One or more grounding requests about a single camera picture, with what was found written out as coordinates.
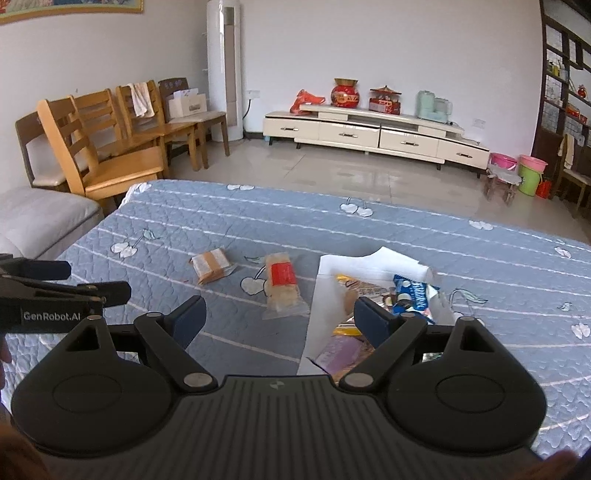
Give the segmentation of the person's right hand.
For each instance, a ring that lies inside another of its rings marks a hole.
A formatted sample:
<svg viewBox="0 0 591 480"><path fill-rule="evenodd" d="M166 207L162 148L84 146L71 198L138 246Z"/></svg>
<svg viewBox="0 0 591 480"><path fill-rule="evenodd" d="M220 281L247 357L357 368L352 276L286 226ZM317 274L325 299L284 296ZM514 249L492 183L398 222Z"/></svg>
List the person's right hand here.
<svg viewBox="0 0 591 480"><path fill-rule="evenodd" d="M522 480L560 480L577 465L579 457L570 450L559 451L541 463L522 472L517 479Z"/></svg>

